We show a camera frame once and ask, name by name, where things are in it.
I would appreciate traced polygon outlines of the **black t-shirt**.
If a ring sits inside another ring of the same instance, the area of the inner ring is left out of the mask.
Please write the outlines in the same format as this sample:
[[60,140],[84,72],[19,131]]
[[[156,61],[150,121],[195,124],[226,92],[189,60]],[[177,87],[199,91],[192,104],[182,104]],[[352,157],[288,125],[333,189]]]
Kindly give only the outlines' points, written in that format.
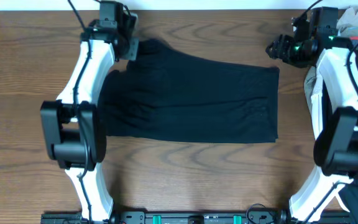
[[277,67],[216,62],[155,39],[104,80],[98,101],[109,136],[207,143],[278,137]]

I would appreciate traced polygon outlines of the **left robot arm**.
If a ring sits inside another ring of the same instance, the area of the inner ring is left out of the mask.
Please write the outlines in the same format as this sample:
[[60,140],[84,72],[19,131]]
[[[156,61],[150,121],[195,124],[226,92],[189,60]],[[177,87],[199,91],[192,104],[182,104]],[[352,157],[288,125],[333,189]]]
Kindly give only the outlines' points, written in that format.
[[104,79],[120,59],[134,60],[139,44],[131,28],[91,26],[81,34],[73,73],[54,101],[40,108],[49,158],[71,179],[82,210],[44,213],[41,223],[120,223],[104,180],[106,134],[97,102]]

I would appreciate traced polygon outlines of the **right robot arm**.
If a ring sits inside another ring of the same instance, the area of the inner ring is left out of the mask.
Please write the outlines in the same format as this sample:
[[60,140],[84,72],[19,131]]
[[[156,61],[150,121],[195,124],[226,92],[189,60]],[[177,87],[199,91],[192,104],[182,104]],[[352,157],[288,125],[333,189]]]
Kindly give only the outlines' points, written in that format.
[[358,68],[355,52],[358,40],[328,35],[322,40],[280,35],[267,48],[269,57],[296,67],[316,61],[317,80],[328,94],[332,116],[323,119],[322,96],[313,110],[317,124],[313,131],[315,167],[301,189],[290,198],[291,220],[317,222],[333,197],[353,185],[358,172]]

